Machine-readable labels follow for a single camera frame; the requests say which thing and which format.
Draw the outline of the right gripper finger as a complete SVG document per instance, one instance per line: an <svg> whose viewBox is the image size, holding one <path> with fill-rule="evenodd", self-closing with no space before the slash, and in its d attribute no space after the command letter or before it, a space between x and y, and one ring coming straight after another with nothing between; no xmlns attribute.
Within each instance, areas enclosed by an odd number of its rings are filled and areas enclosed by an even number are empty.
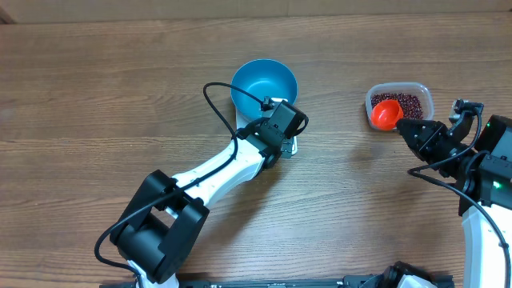
<svg viewBox="0 0 512 288"><path fill-rule="evenodd" d="M414 154L414 156L420 160L422 160L422 156L420 155L419 151L421 148L421 144L418 140L418 134L416 129L409 128L409 127L403 127L398 130L399 134L403 137L404 141L406 142L407 146L411 150L411 152Z"/></svg>
<svg viewBox="0 0 512 288"><path fill-rule="evenodd" d="M433 133L440 127L439 122L433 120L400 119L396 128L400 134Z"/></svg>

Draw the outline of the orange scoop blue handle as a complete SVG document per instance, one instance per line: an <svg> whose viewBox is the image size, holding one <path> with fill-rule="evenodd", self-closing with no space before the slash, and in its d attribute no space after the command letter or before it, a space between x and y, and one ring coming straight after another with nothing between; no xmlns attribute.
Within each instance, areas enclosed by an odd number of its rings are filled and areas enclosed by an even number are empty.
<svg viewBox="0 0 512 288"><path fill-rule="evenodd" d="M404 117L400 104L396 100L385 100L372 109L371 124L379 130L392 130L396 127L398 120Z"/></svg>

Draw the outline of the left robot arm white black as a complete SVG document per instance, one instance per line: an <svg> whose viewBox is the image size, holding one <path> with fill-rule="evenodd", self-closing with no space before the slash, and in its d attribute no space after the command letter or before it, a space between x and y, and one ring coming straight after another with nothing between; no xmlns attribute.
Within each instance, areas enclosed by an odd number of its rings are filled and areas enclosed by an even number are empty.
<svg viewBox="0 0 512 288"><path fill-rule="evenodd" d="M294 154L294 138L309 119L287 101L270 116L238 129L222 152L200 166L169 177L149 174L120 219L110 241L133 271L137 287L176 287L176 273L190 254L210 207L236 186Z"/></svg>

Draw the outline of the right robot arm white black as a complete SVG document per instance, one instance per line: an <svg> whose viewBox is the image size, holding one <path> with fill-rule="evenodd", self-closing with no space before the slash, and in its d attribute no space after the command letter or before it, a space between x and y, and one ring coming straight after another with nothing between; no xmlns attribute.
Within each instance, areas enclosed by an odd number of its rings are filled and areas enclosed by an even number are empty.
<svg viewBox="0 0 512 288"><path fill-rule="evenodd" d="M511 285L511 120L476 112L442 122L401 119L397 130L423 164L409 175L459 197L465 287Z"/></svg>

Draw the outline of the white digital kitchen scale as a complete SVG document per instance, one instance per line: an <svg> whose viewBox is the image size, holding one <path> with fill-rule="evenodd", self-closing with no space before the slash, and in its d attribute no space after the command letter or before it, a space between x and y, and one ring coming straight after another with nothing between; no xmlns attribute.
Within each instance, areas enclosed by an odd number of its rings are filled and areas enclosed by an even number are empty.
<svg viewBox="0 0 512 288"><path fill-rule="evenodd" d="M238 129L245 128L250 123L248 117L243 115L242 112L238 108L235 109L235 113L236 113L236 116L235 116L236 117L236 127Z"/></svg>

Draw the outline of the blue metal bowl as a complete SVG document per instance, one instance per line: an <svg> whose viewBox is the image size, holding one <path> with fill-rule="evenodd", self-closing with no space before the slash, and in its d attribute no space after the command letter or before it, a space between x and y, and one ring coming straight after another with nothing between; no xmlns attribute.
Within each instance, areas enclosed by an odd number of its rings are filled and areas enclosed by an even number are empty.
<svg viewBox="0 0 512 288"><path fill-rule="evenodd" d="M262 102L268 97L295 104L298 97L298 82L293 72L273 59L257 59L244 64L234 74L231 85ZM232 90L231 99L238 116L247 122L262 116L260 104L244 93Z"/></svg>

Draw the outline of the red beans in container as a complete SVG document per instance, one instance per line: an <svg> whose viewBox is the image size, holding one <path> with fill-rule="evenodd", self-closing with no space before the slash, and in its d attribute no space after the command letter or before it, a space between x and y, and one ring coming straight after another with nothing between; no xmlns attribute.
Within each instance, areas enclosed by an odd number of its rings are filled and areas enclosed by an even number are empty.
<svg viewBox="0 0 512 288"><path fill-rule="evenodd" d="M370 98L370 103L372 107L375 108L377 104L385 100L398 101L403 110L404 118L416 120L423 119L423 108L416 95L404 93L373 94Z"/></svg>

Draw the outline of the clear plastic bean container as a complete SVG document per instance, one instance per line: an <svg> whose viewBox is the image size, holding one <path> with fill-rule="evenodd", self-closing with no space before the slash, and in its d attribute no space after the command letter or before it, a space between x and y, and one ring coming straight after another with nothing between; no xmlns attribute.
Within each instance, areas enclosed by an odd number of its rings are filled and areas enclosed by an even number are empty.
<svg viewBox="0 0 512 288"><path fill-rule="evenodd" d="M388 82L366 94L368 122L375 130L396 129L400 119L432 120L434 102L430 91L418 82Z"/></svg>

